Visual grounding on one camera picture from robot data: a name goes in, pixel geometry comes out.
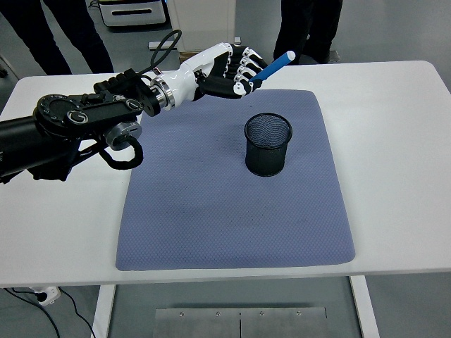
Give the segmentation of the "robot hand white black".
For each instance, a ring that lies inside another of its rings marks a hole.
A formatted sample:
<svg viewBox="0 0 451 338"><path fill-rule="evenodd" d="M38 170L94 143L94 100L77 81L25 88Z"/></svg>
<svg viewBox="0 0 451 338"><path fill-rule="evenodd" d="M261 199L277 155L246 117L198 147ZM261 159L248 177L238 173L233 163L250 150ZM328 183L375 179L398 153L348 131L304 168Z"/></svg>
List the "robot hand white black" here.
<svg viewBox="0 0 451 338"><path fill-rule="evenodd" d="M179 69L162 78L173 96L172 106L196 101L203 96L241 99L261 86L251 81L267 63L253 49L219 43L182 62Z"/></svg>

